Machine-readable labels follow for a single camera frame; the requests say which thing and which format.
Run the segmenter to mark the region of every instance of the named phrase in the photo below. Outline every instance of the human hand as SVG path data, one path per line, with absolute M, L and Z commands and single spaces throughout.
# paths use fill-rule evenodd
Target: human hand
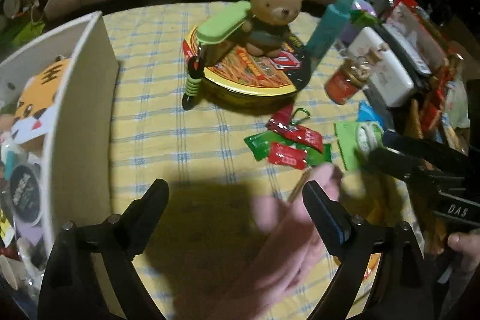
M 460 268 L 465 272 L 473 271 L 480 263 L 480 234 L 453 233 L 448 236 L 448 246 L 463 254 Z

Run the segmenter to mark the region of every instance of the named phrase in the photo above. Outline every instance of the green coil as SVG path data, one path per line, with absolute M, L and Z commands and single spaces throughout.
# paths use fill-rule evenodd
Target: green coil
M 200 83 L 202 78 L 194 79 L 190 75 L 187 75 L 187 85 L 185 86 L 185 94 L 190 97 L 195 97 L 200 89 Z

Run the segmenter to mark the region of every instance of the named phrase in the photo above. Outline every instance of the green packet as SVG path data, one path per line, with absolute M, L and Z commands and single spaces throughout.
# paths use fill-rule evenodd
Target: green packet
M 253 136 L 248 136 L 243 139 L 248 145 L 248 148 L 253 152 L 253 156 L 257 162 L 265 159 L 270 153 L 270 143 L 275 141 L 279 144 L 292 145 L 293 141 L 284 139 L 279 134 L 270 130 L 258 133 Z
M 323 153 L 318 152 L 315 148 L 307 147 L 303 144 L 295 143 L 297 150 L 307 152 L 307 164 L 311 167 L 319 166 L 325 162 L 332 162 L 332 146 L 330 144 L 323 145 Z

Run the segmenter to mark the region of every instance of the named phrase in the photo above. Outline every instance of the yellow tablecloth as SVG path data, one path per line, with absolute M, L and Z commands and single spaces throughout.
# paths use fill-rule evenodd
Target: yellow tablecloth
M 184 112 L 181 106 L 185 65 L 183 37 L 194 25 L 221 11 L 225 3 L 169 4 L 105 16 L 121 69 L 111 122 L 111 189 L 114 212 L 122 213 L 156 178 L 170 185 L 170 201 L 146 252 L 134 265 L 164 315 L 178 308 L 173 298 L 193 303 L 199 293 L 215 292 L 238 277 L 265 239 L 252 224 L 249 199 L 275 194 L 284 199 L 302 172 L 256 162 L 243 139 L 265 130 L 268 115 L 255 117 L 221 109 L 203 100 Z M 306 42 L 317 19 L 301 13 L 291 29 Z M 323 91 L 328 76 L 340 65 L 330 50 L 296 106 L 311 113 L 306 125 L 332 143 L 334 163 L 342 158 L 334 122 L 355 121 L 362 92 L 348 104 L 333 104 Z M 373 176 L 348 174 L 342 202 L 350 211 L 367 214 L 381 192 Z M 404 186 L 388 200 L 392 220 L 413 222 Z M 336 270 L 325 253 L 303 286 L 273 307 L 264 319 L 305 319 Z M 361 288 L 363 298 L 371 287 Z M 352 309 L 358 312 L 362 299 Z

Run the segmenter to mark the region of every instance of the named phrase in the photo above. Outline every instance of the finger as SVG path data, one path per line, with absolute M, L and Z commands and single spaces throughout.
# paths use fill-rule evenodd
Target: finger
M 480 263 L 480 235 L 454 233 L 448 236 L 448 246 L 463 254 L 461 268 L 472 271 Z

